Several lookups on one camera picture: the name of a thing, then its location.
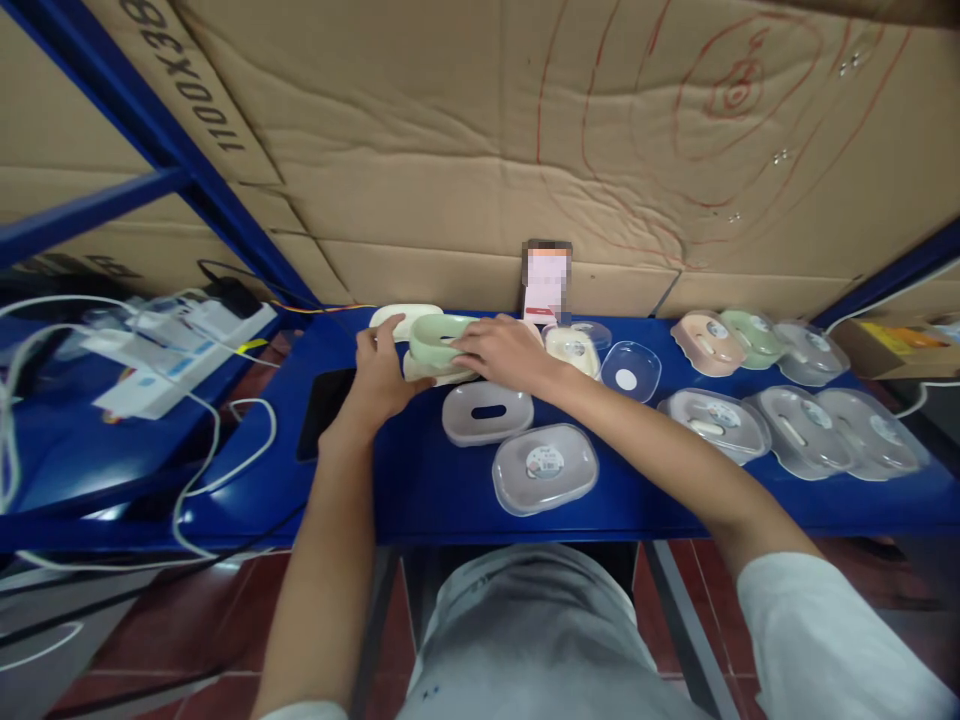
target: hand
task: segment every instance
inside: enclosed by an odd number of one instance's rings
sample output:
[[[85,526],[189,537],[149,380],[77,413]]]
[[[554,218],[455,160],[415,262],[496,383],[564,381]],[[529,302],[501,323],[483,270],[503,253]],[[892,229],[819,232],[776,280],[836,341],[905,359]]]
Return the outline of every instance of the hand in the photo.
[[[470,323],[463,336],[450,344],[470,353],[455,357],[454,365],[469,368],[511,390],[541,397],[566,367],[547,354],[531,325],[509,315]]]
[[[433,387],[436,380],[423,378],[407,382],[400,373],[400,359],[393,331],[404,315],[393,315],[377,328],[357,333],[357,376],[343,403],[336,423],[359,432],[364,439],[399,414],[418,393]]]

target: cardboard box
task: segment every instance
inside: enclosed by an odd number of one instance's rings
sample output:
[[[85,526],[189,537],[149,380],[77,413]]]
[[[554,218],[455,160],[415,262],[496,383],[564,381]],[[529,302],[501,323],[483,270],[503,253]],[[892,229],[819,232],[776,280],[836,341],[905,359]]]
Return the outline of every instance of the cardboard box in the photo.
[[[955,322],[960,316],[891,315],[847,320],[831,337],[850,356],[853,370],[873,380],[896,378],[952,378],[960,375],[960,345],[938,331],[932,322]],[[942,347],[913,347],[891,329],[910,328]]]

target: round label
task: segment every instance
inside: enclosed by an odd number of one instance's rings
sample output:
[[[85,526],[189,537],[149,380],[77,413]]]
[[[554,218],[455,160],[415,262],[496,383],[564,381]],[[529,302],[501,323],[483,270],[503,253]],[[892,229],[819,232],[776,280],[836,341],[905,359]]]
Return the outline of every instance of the round label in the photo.
[[[527,455],[527,477],[552,480],[563,470],[563,455],[550,445],[535,447]]]
[[[613,379],[617,381],[617,385],[623,390],[630,391],[637,386],[637,376],[626,368],[617,370],[617,374],[613,376]]]
[[[870,427],[873,428],[873,431],[886,440],[889,443],[894,445],[903,445],[903,440],[900,439],[900,436],[897,435],[897,431],[894,430],[890,423],[884,420],[879,415],[873,415],[870,418]]]
[[[824,430],[829,430],[833,427],[833,420],[827,415],[827,411],[815,402],[804,400],[800,403],[800,407],[803,408],[803,412],[806,413],[807,417],[810,418],[810,422],[814,425],[819,425]]]
[[[830,352],[830,343],[816,333],[807,333],[807,340],[820,352]]]
[[[710,413],[710,417],[713,418],[717,425],[722,425],[726,428],[740,427],[740,415],[726,403],[710,403],[707,405],[707,412]]]
[[[770,323],[758,315],[750,316],[750,324],[760,332],[770,332]]]
[[[715,338],[719,338],[720,340],[723,340],[725,337],[730,335],[723,325],[715,322],[714,320],[711,320],[707,323],[707,332],[713,335]]]

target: person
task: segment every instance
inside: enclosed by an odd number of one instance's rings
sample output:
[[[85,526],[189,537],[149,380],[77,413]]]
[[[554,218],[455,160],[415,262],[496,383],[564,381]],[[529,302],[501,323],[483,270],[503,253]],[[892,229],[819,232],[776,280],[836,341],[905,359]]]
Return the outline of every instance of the person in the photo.
[[[372,582],[374,436],[432,384],[401,376],[401,319],[357,336],[356,379],[319,440],[255,718],[347,717]],[[769,717],[952,716],[950,690],[773,496],[711,444],[551,357],[506,315],[472,323],[454,345],[468,353],[457,364],[557,406],[699,518],[736,578]],[[441,587],[398,717],[708,716],[660,679],[633,605],[598,563],[561,545],[518,545],[473,560]]]

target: white sleeve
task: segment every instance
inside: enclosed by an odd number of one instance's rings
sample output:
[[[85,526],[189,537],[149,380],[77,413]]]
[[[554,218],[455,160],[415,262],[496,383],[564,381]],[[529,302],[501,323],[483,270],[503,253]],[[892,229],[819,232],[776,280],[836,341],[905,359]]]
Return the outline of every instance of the white sleeve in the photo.
[[[953,718],[960,703],[843,574],[812,555],[750,562],[737,594],[753,638],[758,701],[786,718]]]
[[[303,702],[274,710],[263,720],[347,720],[347,713],[336,703]]]

